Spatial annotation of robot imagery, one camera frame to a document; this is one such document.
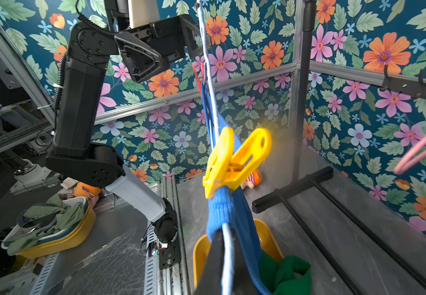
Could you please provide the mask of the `pink wire hanger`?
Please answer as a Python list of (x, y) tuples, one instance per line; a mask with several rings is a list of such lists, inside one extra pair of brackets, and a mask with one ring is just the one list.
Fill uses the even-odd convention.
[(394, 168), (394, 174), (403, 174), (424, 158), (426, 158), (426, 135), (398, 162)]

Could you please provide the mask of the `green tank top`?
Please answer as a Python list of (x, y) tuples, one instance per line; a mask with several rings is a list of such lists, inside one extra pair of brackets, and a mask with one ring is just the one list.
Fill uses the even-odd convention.
[(259, 264), (260, 279), (272, 295), (310, 295), (311, 264), (297, 256), (277, 262), (263, 251)]

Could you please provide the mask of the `yellow clothespin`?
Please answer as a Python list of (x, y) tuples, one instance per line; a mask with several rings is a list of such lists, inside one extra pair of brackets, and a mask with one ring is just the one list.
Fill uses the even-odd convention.
[(235, 150), (235, 138), (233, 129), (223, 128), (209, 156), (203, 177), (207, 199), (214, 198), (216, 191), (223, 187), (234, 192), (271, 152), (272, 138), (267, 129), (255, 129), (238, 150)]

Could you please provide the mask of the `light blue wire hanger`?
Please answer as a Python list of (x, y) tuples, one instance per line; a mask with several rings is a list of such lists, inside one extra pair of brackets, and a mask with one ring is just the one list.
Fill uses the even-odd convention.
[[(220, 123), (219, 116), (217, 112), (217, 103), (215, 101), (215, 91), (214, 91), (214, 83), (213, 83), (213, 75), (211, 70), (211, 64), (209, 61), (209, 53), (208, 53), (208, 41), (207, 38), (209, 35), (206, 33), (206, 25), (205, 25), (205, 17), (203, 11), (202, 1), (196, 2), (197, 13), (199, 17), (199, 29), (200, 36), (202, 39), (203, 45), (203, 55), (204, 55), (204, 71), (203, 74), (203, 84), (204, 84), (204, 92), (209, 93), (209, 97), (205, 94), (204, 98), (206, 101), (205, 116), (207, 118), (207, 126), (209, 129), (210, 135), (210, 148), (211, 155), (215, 151), (216, 144), (219, 143), (220, 136)], [(221, 275), (221, 293), (223, 295), (232, 295), (233, 293), (233, 281), (234, 281), (234, 245), (233, 245), (233, 236), (231, 233), (231, 229), (228, 223), (221, 222), (221, 233), (224, 242), (224, 260), (223, 260), (223, 270)]]

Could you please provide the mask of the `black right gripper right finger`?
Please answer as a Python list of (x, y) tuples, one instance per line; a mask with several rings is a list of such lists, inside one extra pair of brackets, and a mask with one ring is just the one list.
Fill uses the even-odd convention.
[(242, 252), (240, 241), (234, 229), (231, 230), (233, 236), (234, 248), (234, 275), (231, 294), (233, 295), (258, 295), (258, 290), (255, 287), (246, 261)]

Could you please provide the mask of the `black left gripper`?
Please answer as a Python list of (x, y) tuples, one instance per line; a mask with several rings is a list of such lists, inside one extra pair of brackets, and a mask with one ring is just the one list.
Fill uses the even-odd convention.
[(129, 75), (135, 83), (142, 83), (161, 71), (161, 66), (185, 58), (203, 54), (203, 46), (197, 45), (199, 25), (190, 15), (152, 22), (149, 25), (118, 33), (115, 43)]

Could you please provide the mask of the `blue tank top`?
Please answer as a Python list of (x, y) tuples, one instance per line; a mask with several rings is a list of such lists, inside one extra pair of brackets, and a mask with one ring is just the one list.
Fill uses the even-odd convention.
[[(209, 97), (208, 92), (204, 92), (204, 84), (202, 86), (202, 102), (204, 111), (207, 111), (204, 95)], [(219, 116), (220, 134), (225, 127), (230, 126), (225, 119)], [(243, 143), (235, 138), (235, 150), (238, 150)], [(228, 188), (223, 187), (216, 191), (214, 198), (207, 199), (208, 202), (208, 222), (207, 236), (210, 243), (217, 230), (221, 230), (221, 222), (229, 224), (230, 229), (234, 229), (240, 241), (244, 259), (249, 270), (251, 279), (258, 290), (259, 295), (268, 295), (270, 292), (260, 279), (259, 264), (262, 258), (262, 249), (257, 234), (256, 226), (252, 217), (251, 209), (246, 201), (241, 185), (234, 192), (230, 192)]]

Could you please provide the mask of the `pink clothespin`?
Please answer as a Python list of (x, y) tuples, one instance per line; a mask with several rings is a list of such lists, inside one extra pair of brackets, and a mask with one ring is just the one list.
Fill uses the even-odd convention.
[(196, 88), (198, 90), (198, 93), (202, 94), (202, 86), (204, 84), (205, 79), (204, 62), (201, 61), (199, 63), (192, 64), (192, 69), (194, 71), (194, 80), (196, 83)]

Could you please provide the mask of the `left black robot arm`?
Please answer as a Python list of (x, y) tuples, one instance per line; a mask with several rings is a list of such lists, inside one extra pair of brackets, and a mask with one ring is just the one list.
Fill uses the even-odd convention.
[(174, 61), (198, 56), (201, 49), (194, 38), (200, 29), (187, 14), (130, 28), (128, 22), (139, 6), (133, 10), (128, 6), (127, 1), (107, 1), (107, 13), (121, 24), (119, 31), (78, 15), (60, 62), (54, 147), (46, 163), (56, 172), (124, 199), (151, 222), (166, 251), (175, 253), (180, 249), (180, 230), (171, 203), (137, 179), (114, 147), (93, 143), (91, 136), (112, 55), (121, 55), (132, 81), (144, 82), (168, 70)]

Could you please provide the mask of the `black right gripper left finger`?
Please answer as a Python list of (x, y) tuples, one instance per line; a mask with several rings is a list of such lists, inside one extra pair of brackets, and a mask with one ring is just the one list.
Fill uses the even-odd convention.
[(221, 295), (225, 246), (222, 230), (217, 230), (211, 241), (210, 250), (195, 295)]

